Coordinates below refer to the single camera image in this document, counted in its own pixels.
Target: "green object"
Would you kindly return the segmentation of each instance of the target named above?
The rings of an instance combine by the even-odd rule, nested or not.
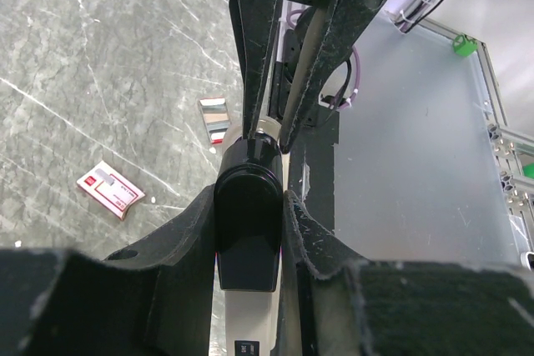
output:
[[[523,167],[523,175],[534,179],[534,163]]]
[[[473,52],[476,51],[476,40],[473,38],[469,38],[467,35],[462,33],[454,39],[454,42],[452,43],[452,48],[454,49],[454,53],[466,58],[467,56],[473,54]]]

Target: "red and white box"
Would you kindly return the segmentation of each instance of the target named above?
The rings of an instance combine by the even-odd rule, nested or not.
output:
[[[124,219],[132,204],[144,198],[141,189],[105,162],[100,162],[94,166],[76,183],[121,220]]]

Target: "marble floor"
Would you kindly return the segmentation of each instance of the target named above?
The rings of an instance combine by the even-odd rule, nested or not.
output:
[[[1,246],[103,258],[214,182],[197,100],[240,117],[226,0],[0,0],[0,47]],[[76,186],[100,160],[147,195],[124,221]]]

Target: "red sticker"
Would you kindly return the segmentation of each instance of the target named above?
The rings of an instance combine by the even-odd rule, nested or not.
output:
[[[90,187],[91,185],[93,185],[94,183],[96,183],[97,180],[94,179],[93,177],[91,177],[91,176],[89,175],[87,178],[85,178],[85,181],[84,181],[84,182]]]

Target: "black glossy cylinder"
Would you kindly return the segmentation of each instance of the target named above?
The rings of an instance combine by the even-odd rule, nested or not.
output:
[[[282,204],[282,159],[276,141],[257,134],[230,146],[214,190],[222,289],[275,290]]]

